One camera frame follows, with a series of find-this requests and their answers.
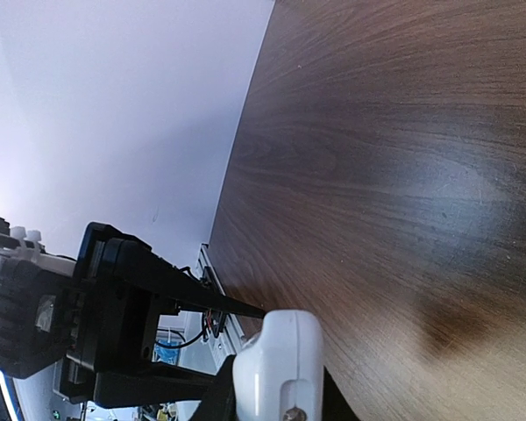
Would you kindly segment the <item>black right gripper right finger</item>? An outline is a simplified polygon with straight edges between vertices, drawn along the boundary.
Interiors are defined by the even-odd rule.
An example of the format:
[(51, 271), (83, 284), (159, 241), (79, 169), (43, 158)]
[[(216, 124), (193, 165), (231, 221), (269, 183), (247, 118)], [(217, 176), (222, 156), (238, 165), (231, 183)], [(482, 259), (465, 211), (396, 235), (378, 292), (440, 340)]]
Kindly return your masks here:
[(323, 368), (322, 420), (359, 421), (326, 367)]

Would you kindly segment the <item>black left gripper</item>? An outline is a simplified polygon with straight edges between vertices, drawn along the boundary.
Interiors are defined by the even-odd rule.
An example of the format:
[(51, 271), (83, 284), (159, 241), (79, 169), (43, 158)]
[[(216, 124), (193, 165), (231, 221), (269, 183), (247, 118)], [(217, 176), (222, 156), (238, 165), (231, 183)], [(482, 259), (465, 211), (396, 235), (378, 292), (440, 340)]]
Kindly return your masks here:
[(75, 347), (57, 364), (53, 389), (70, 403), (143, 406), (201, 400), (215, 375), (153, 362), (160, 296), (262, 319), (261, 308), (204, 286), (138, 238), (93, 222), (75, 265), (84, 289)]

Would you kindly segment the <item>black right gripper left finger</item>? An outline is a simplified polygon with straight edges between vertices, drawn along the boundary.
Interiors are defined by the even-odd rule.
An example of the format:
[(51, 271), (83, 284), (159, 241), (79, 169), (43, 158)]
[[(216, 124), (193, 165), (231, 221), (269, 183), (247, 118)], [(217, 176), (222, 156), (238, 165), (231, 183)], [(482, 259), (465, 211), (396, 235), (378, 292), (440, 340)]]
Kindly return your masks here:
[(236, 396), (233, 384), (235, 355), (229, 355), (204, 394), (190, 421), (236, 421)]

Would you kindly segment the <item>white remote control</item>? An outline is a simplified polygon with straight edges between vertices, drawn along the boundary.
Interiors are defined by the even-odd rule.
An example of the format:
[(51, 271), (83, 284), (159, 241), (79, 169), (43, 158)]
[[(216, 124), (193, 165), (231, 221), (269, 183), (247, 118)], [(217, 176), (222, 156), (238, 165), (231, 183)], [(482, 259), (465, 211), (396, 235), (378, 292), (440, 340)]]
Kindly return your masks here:
[(273, 310), (233, 362), (239, 420), (320, 420), (322, 327), (305, 310)]

